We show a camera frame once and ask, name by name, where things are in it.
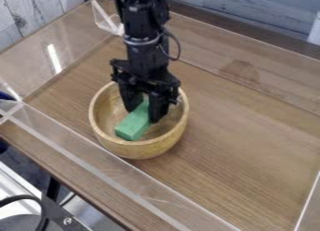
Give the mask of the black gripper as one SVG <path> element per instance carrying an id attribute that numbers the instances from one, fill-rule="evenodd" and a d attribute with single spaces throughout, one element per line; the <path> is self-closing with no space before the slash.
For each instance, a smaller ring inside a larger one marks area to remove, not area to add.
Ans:
<path id="1" fill-rule="evenodd" d="M 126 42 L 126 59 L 114 58 L 112 80 L 119 84 L 123 106 L 131 112 L 148 94 L 150 122 L 156 123 L 168 112 L 168 101 L 179 95 L 179 79 L 168 71 L 168 42 Z"/>

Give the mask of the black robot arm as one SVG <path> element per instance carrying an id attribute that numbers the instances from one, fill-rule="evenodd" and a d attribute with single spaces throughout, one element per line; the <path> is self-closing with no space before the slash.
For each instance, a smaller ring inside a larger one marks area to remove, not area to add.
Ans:
<path id="1" fill-rule="evenodd" d="M 111 80 L 119 85 L 122 102 L 128 112 L 148 97 L 148 121 L 156 123 L 179 96 L 179 79 L 168 71 L 168 38 L 176 40 L 164 24 L 170 20 L 166 0 L 115 0 L 123 25 L 122 41 L 127 59 L 112 59 Z"/>

